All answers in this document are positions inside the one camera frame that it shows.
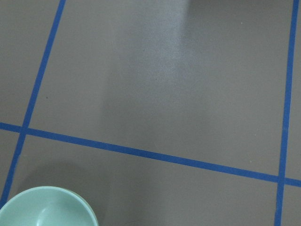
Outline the green bowl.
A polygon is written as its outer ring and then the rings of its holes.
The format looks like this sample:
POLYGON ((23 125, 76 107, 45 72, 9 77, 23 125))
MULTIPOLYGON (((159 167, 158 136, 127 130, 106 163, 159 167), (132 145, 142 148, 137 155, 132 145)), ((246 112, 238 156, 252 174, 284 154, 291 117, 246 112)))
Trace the green bowl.
POLYGON ((11 198, 0 209, 2 226, 98 226, 88 202, 77 193, 39 186, 11 198))

